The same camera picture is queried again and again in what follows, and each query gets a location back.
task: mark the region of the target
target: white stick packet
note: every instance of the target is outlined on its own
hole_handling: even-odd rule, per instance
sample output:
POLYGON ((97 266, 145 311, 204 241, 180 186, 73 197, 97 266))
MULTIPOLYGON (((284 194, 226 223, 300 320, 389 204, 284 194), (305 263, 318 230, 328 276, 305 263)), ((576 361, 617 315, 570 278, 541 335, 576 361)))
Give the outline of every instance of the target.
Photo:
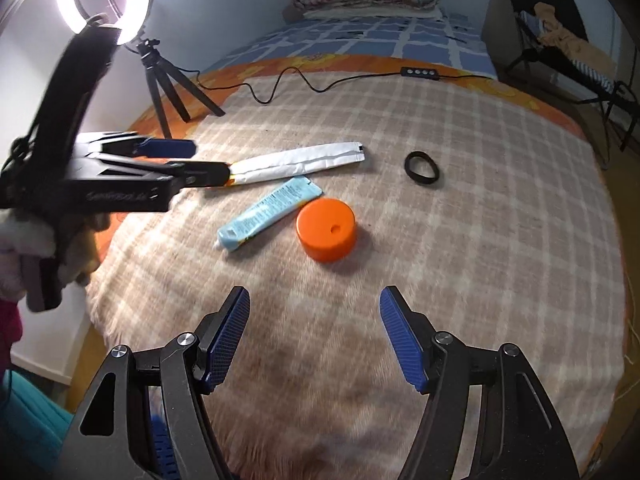
POLYGON ((250 184, 315 173, 364 160, 361 142, 336 142, 269 153, 234 162, 229 184, 250 184))

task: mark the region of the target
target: black elastic band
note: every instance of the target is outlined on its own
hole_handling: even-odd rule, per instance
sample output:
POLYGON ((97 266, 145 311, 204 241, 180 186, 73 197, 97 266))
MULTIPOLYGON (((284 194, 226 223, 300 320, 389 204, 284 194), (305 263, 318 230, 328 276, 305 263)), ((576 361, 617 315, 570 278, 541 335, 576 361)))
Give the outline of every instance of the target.
POLYGON ((411 180, 417 182, 418 184, 434 184, 440 178, 440 169, 438 168, 438 165, 425 152, 409 153, 409 155, 407 155, 406 159, 404 160, 404 171, 407 175, 409 175, 409 178, 411 180), (431 166, 431 169, 433 170, 433 176, 424 176, 419 173, 415 173, 415 171, 411 169, 411 161, 414 160, 414 158, 421 158, 422 160, 428 162, 431 166))

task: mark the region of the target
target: orange plastic cap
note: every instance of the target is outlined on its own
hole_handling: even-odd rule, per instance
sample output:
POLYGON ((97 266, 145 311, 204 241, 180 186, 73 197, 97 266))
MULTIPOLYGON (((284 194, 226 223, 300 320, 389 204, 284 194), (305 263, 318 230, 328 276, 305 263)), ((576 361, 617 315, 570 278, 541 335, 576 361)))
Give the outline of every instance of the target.
POLYGON ((353 249, 356 217, 344 202, 319 198, 302 208, 296 231, 306 254, 318 262, 333 262, 353 249))

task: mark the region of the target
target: bed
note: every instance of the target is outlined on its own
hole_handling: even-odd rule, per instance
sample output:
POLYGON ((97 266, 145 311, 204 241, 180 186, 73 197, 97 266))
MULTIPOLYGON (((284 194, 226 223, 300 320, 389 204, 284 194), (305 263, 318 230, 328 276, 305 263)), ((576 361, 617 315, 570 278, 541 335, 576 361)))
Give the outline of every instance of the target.
MULTIPOLYGON (((246 89, 211 91, 226 111, 215 118, 178 89, 196 119, 183 124, 166 108, 174 136, 195 140, 199 160, 362 142, 364 163, 311 176, 356 214, 358 241, 345 259, 310 260, 293 216, 231 254, 212 248, 217 228, 276 182, 186 190, 170 212, 113 216, 98 236, 104 261, 88 288, 89 311, 108 348, 163 346, 219 309, 233 285, 249 290, 252 313, 229 375, 206 398, 242 478, 398 476, 426 399, 404 382, 386 338, 378 313, 385 285, 468 344, 516 342, 581 468, 590 457, 623 373, 626 297, 610 199, 576 123, 493 79, 477 34, 468 23, 455 30, 460 20, 305 21, 230 54, 202 82, 250 80, 265 95, 287 66, 325 86, 409 62, 488 78, 372 78, 316 95, 293 74, 267 107, 246 89), (393 38, 371 34, 387 26, 405 28, 389 30, 393 38), (444 43, 441 34, 417 40, 419 27, 466 43, 444 43), (434 44, 446 58, 420 54, 434 44), (463 54, 478 59, 467 64, 463 54), (416 149, 440 165, 437 189, 404 174, 404 157, 416 149)), ((159 135, 152 110, 132 128, 159 135)), ((468 471, 478 409, 472 388, 454 478, 468 471)))

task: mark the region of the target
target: teal pants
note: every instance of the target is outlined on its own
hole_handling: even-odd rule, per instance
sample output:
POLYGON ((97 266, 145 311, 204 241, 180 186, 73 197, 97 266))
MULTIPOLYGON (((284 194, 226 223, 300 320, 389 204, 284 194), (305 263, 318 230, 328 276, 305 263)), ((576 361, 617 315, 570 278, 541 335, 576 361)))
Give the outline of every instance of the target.
POLYGON ((53 472, 73 416, 16 372, 4 375, 0 399, 0 464, 53 472))

